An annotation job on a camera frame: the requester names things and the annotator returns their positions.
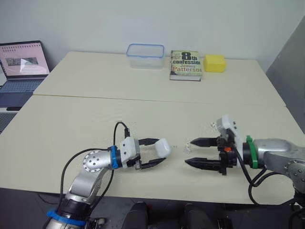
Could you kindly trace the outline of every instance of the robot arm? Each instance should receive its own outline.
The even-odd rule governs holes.
[[[142,164],[140,145],[155,145],[158,159]],[[79,174],[72,182],[57,211],[50,211],[47,229],[89,229],[89,216],[97,204],[97,193],[102,178],[109,170],[135,167],[145,169],[165,160],[171,148],[165,139],[137,140],[130,136],[121,143],[120,150],[111,146],[107,150],[90,151],[84,158]]]
[[[218,148],[219,160],[192,158],[185,162],[193,167],[219,171],[226,175],[226,168],[238,165],[237,155],[251,168],[267,168],[289,177],[296,194],[305,194],[305,148],[282,139],[257,139],[247,137],[241,141],[236,123],[225,115],[214,125],[221,135],[217,138],[197,138],[191,144]]]

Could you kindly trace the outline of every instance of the blue ring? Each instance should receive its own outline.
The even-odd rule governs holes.
[[[116,153],[116,146],[111,146],[111,159],[112,159],[112,168],[116,169],[119,167],[117,161],[116,161],[116,157],[115,157],[115,153]]]
[[[55,213],[55,211],[49,211],[47,213],[47,216],[52,217],[53,219],[55,219],[59,222],[68,223],[68,224],[79,226],[79,227],[85,226],[86,223],[87,223],[86,221],[80,221],[80,220],[68,219],[68,218],[65,218],[65,217],[61,217],[61,216],[57,215]]]

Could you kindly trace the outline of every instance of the container lid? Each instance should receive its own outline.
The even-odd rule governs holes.
[[[142,58],[163,58],[164,46],[160,44],[130,44],[126,55]]]

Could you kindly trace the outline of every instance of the green ring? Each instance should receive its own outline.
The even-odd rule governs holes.
[[[253,140],[249,135],[247,136],[247,143],[249,144],[249,147],[250,147],[250,153],[251,153],[251,159],[252,159],[252,168],[258,168],[256,149],[255,149],[255,146],[253,144]]]

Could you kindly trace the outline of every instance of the transparent plastic box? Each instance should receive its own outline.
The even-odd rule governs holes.
[[[132,68],[161,69],[164,46],[160,44],[130,44],[126,55]]]

